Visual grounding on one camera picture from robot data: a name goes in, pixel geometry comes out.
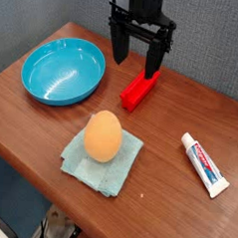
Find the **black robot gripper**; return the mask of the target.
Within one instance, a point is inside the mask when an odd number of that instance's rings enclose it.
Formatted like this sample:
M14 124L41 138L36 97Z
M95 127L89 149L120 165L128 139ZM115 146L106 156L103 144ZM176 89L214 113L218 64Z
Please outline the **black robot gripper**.
M149 44L144 77L152 78L162 58L171 50L174 21L161 11L163 0L111 0L111 41L114 60L120 64L129 51L129 37Z

